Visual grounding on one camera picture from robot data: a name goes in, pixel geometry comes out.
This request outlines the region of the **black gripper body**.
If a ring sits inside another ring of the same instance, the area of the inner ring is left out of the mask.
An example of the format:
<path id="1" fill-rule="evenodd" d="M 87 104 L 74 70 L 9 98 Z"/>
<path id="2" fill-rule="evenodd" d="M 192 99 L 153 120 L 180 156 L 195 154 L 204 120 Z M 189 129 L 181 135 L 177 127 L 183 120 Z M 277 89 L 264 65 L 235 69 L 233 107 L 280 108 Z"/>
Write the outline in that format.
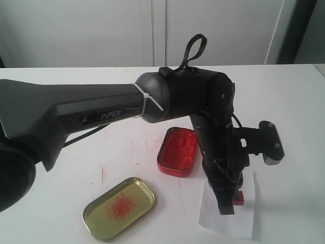
<path id="1" fill-rule="evenodd" d="M 216 120 L 203 115 L 191 115 L 190 120 L 199 142 L 204 173 L 212 188 L 243 186 L 243 174 L 232 175 L 228 179 L 229 139 L 228 132 L 234 127 L 231 119 L 219 124 Z"/>

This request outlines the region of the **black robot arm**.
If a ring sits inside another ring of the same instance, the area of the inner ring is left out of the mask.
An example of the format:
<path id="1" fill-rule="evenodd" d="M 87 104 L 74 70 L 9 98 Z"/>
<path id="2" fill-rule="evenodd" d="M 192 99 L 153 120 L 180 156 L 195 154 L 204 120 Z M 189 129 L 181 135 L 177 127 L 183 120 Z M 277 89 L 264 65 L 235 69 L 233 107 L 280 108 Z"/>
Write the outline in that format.
<path id="1" fill-rule="evenodd" d="M 1 80 L 1 210 L 31 188 L 36 164 L 50 171 L 70 134 L 139 116 L 157 123 L 190 116 L 203 168 L 222 215 L 234 213 L 248 156 L 233 127 L 235 84 L 194 67 L 142 74 L 134 84 L 41 85 Z"/>

